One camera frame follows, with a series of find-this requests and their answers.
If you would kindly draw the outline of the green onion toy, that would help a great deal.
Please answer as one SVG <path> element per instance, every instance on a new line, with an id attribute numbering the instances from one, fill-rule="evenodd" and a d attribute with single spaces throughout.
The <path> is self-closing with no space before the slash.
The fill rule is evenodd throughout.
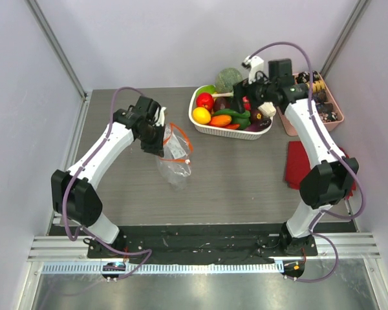
<path id="1" fill-rule="evenodd" d="M 214 93 L 211 95 L 213 98 L 221 98 L 221 97 L 233 97 L 233 92 L 227 93 Z"/>

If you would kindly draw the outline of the clear zip top bag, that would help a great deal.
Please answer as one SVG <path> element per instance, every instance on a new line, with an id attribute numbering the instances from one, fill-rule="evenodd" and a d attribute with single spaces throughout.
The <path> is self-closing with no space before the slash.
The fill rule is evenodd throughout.
<path id="1" fill-rule="evenodd" d="M 163 147 L 164 155 L 156 157 L 158 171 L 172 188 L 182 190 L 191 176 L 193 146 L 179 126 L 169 123 L 165 127 Z"/>

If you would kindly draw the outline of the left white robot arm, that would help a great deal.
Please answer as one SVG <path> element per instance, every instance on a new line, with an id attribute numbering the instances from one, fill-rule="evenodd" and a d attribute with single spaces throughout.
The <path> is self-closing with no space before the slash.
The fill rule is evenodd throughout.
<path id="1" fill-rule="evenodd" d="M 135 105 L 113 112 L 103 134 L 79 161 L 51 176 L 54 211 L 102 241 L 103 251 L 112 258 L 124 252 L 125 242 L 119 227 L 104 215 L 96 190 L 107 169 L 135 140 L 145 153 L 164 155 L 165 118 L 165 107 L 140 96 Z"/>

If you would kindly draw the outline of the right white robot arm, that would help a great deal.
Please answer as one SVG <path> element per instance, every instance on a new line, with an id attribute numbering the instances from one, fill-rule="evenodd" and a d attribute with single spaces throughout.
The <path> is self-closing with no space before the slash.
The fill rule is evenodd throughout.
<path id="1" fill-rule="evenodd" d="M 333 142 L 312 99 L 313 81 L 296 83 L 290 59 L 270 61 L 268 75 L 258 56 L 246 57 L 242 66 L 249 74 L 233 87 L 232 109 L 244 112 L 244 98 L 265 116 L 279 109 L 296 130 L 309 160 L 310 171 L 299 188 L 301 201 L 279 235 L 280 250 L 293 255 L 308 243 L 321 217 L 347 196 L 359 165 Z"/>

